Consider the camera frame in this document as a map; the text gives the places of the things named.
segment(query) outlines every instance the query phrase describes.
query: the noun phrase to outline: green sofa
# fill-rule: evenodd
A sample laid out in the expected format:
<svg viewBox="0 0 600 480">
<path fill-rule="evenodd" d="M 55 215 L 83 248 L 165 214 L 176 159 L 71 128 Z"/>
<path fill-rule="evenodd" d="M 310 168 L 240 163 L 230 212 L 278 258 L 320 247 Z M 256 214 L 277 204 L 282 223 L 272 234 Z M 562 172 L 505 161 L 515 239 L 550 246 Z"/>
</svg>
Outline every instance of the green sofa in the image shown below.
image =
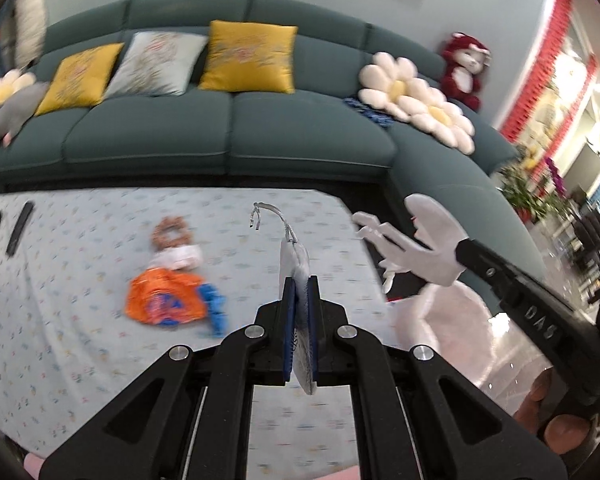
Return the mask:
<svg viewBox="0 0 600 480">
<path fill-rule="evenodd" d="M 291 0 L 123 0 L 49 27 L 32 70 L 51 80 L 61 60 L 76 52 L 128 46 L 139 30 L 205 34 L 212 20 L 297 25 L 296 92 L 199 90 L 204 52 L 182 96 L 119 97 L 33 118 L 0 149 L 0 185 L 156 174 L 377 182 L 405 222 L 403 197 L 428 194 L 470 236 L 542 278 L 538 250 L 489 178 L 514 158 L 514 149 L 480 116 L 460 105 L 476 130 L 468 157 L 408 124 L 382 129 L 342 103 L 358 92 L 358 72 L 378 51 L 410 58 L 438 84 L 443 59 L 393 32 Z M 496 304 L 483 282 L 469 273 L 462 278 Z"/>
</svg>

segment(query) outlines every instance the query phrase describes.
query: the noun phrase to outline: blue blanket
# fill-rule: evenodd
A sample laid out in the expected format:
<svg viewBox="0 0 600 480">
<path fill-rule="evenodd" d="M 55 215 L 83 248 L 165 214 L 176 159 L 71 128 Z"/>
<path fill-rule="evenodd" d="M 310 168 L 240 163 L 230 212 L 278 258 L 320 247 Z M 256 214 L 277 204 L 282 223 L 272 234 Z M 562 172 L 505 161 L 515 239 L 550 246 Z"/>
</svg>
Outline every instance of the blue blanket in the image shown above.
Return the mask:
<svg viewBox="0 0 600 480">
<path fill-rule="evenodd" d="M 350 106 L 354 110 L 363 114 L 367 119 L 375 122 L 378 126 L 382 126 L 383 128 L 388 128 L 392 124 L 394 124 L 394 118 L 389 114 L 385 114 L 384 112 L 379 112 L 378 110 L 374 110 L 372 107 L 365 105 L 363 102 L 360 102 L 355 97 L 345 97 L 343 100 L 344 104 Z"/>
</svg>

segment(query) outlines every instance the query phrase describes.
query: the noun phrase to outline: red teddy bear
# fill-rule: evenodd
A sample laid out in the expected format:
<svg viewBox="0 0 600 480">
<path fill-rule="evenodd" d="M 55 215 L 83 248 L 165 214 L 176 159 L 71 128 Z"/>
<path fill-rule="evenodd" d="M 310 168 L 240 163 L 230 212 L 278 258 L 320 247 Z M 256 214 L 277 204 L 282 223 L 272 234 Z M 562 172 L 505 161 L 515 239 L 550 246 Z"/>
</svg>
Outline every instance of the red teddy bear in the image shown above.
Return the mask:
<svg viewBox="0 0 600 480">
<path fill-rule="evenodd" d="M 442 57 L 446 60 L 445 76 L 440 82 L 443 94 L 477 112 L 480 99 L 475 93 L 482 87 L 477 75 L 491 62 L 489 49 L 471 36 L 454 32 L 445 45 Z"/>
</svg>

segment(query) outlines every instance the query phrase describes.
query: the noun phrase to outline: yellow pillow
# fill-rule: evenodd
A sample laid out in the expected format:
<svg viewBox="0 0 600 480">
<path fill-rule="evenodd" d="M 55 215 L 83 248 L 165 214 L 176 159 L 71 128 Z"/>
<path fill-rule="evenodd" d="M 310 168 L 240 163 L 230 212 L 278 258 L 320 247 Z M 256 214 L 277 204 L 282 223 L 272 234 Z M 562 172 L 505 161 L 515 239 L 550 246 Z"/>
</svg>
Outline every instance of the yellow pillow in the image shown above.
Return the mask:
<svg viewBox="0 0 600 480">
<path fill-rule="evenodd" d="M 199 88 L 292 94 L 297 27 L 214 20 Z"/>
<path fill-rule="evenodd" d="M 112 43 L 65 57 L 36 115 L 62 108 L 99 105 L 124 43 Z"/>
</svg>

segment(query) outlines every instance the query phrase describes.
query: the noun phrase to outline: bed sheet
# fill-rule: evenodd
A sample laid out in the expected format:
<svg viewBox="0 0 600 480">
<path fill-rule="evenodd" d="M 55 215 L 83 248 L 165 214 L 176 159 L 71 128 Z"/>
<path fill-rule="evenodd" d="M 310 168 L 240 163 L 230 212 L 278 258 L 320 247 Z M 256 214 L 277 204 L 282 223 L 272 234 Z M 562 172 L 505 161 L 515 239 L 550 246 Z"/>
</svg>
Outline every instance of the bed sheet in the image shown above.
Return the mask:
<svg viewBox="0 0 600 480">
<path fill-rule="evenodd" d="M 5 256 L 22 205 L 35 202 L 20 247 Z M 323 298 L 350 322 L 395 345 L 390 307 L 350 212 L 313 190 L 96 189 L 0 196 L 0 430 L 48 456 L 167 349 L 216 345 L 206 320 L 144 326 L 123 314 L 129 281 L 154 254 L 164 216 L 184 216 L 205 263 L 200 274 L 227 297 L 229 330 L 253 322 L 278 298 L 278 206 L 311 257 Z M 306 396 L 286 388 L 254 393 L 248 478 L 315 478 L 357 462 L 348 388 Z"/>
</svg>

